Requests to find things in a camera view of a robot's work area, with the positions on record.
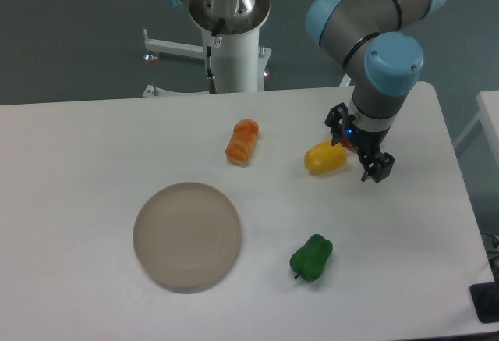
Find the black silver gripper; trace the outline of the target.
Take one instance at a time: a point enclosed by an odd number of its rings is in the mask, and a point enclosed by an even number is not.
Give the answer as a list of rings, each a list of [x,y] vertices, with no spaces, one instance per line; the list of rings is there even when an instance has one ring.
[[[348,142],[356,150],[364,170],[362,182],[372,179],[379,183],[390,175],[395,158],[380,147],[395,117],[375,119],[364,115],[353,100],[336,105],[327,114],[324,124],[331,131],[331,145]]]

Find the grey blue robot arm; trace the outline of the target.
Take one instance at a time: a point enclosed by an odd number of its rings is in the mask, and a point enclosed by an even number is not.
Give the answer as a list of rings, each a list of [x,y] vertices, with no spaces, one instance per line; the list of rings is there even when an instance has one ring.
[[[270,0],[166,0],[187,5],[200,29],[208,90],[251,93],[263,86],[265,61],[259,34]],[[423,50],[403,29],[438,10],[446,0],[315,0],[305,26],[353,81],[349,103],[325,120],[332,140],[347,141],[363,165],[364,179],[389,176],[394,157],[381,149],[423,66]]]

